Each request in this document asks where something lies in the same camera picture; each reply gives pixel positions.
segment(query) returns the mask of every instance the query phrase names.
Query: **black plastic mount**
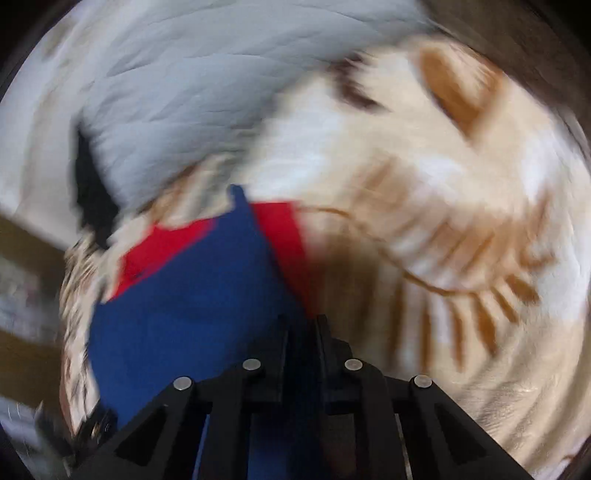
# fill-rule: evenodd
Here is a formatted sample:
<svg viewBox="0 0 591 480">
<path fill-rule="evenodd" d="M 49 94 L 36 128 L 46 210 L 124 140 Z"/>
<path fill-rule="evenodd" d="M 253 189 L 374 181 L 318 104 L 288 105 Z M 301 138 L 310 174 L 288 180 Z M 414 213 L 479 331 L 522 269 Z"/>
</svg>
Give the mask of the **black plastic mount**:
<svg viewBox="0 0 591 480">
<path fill-rule="evenodd" d="M 353 415 L 355 480 L 405 480 L 409 469 L 413 480 L 531 480 L 431 379 L 385 377 L 352 360 L 324 316 L 310 326 L 315 345 L 307 351 L 317 352 L 324 408 L 317 413 Z M 72 480 L 190 480 L 202 442 L 199 480 L 246 480 L 251 416 L 284 405 L 284 377 L 294 368 L 286 369 L 288 337 L 291 345 L 293 336 L 281 330 L 252 346 L 249 356 L 260 364 L 235 365 L 202 382 L 177 379 Z"/>
</svg>

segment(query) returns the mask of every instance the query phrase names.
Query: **blue fabric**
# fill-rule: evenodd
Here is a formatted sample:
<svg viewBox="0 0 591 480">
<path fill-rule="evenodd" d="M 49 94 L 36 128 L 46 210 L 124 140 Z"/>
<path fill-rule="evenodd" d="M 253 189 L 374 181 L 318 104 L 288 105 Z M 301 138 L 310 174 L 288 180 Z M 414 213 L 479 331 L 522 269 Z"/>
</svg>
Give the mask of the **blue fabric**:
<svg viewBox="0 0 591 480">
<path fill-rule="evenodd" d="M 279 315 L 304 322 L 244 192 L 230 190 L 235 208 L 217 219 L 208 236 L 96 306 L 89 359 L 101 402 L 116 411 L 119 426 L 175 378 L 200 381 L 244 360 L 248 343 Z M 281 422 L 254 425 L 249 478 L 288 478 Z"/>
</svg>

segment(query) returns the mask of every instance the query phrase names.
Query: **floor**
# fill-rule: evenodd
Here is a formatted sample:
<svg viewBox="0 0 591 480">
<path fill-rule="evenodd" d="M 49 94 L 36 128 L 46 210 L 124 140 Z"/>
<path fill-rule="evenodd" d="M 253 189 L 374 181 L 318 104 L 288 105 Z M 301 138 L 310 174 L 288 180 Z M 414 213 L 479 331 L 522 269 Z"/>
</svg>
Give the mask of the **floor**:
<svg viewBox="0 0 591 480">
<path fill-rule="evenodd" d="M 58 292 L 63 252 L 33 237 L 0 216 L 0 256 L 37 273 L 43 291 Z M 60 348 L 27 342 L 0 330 L 0 396 L 30 407 L 43 400 L 59 412 Z"/>
</svg>

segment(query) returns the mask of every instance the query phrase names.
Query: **metal screw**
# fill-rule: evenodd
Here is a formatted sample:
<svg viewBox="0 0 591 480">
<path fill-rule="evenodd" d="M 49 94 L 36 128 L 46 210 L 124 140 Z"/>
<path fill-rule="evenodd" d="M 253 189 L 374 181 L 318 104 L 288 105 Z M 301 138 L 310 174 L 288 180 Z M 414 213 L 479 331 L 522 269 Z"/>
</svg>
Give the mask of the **metal screw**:
<svg viewBox="0 0 591 480">
<path fill-rule="evenodd" d="M 261 361 L 258 358 L 249 358 L 248 360 L 244 360 L 242 363 L 242 368 L 244 370 L 248 370 L 249 372 L 258 370 L 260 367 Z"/>
<path fill-rule="evenodd" d="M 351 370 L 353 372 L 355 372 L 356 370 L 361 370 L 362 366 L 363 366 L 363 362 L 361 360 L 357 360 L 356 358 L 349 358 L 345 362 L 345 368 L 347 370 Z"/>
<path fill-rule="evenodd" d="M 179 391 L 183 391 L 188 389 L 193 384 L 193 381 L 189 377 L 178 377 L 174 383 L 173 387 Z"/>
<path fill-rule="evenodd" d="M 431 377 L 426 375 L 417 375 L 414 377 L 414 384 L 418 388 L 429 388 L 431 385 L 433 385 L 433 380 L 431 380 Z"/>
</svg>

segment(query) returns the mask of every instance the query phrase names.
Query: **red fabric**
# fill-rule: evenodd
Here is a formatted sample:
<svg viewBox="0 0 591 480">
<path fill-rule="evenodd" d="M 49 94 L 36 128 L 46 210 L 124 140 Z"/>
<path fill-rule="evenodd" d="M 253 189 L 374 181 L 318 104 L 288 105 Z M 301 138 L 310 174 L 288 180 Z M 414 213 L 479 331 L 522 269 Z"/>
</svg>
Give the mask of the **red fabric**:
<svg viewBox="0 0 591 480">
<path fill-rule="evenodd" d="M 314 315 L 309 267 L 291 203 L 253 203 L 252 209 L 261 232 L 271 244 L 285 282 L 304 304 L 308 315 Z M 176 230 L 155 225 L 141 243 L 122 257 L 114 297 L 152 275 L 181 250 L 203 238 L 214 224 L 215 219 L 196 220 Z"/>
</svg>

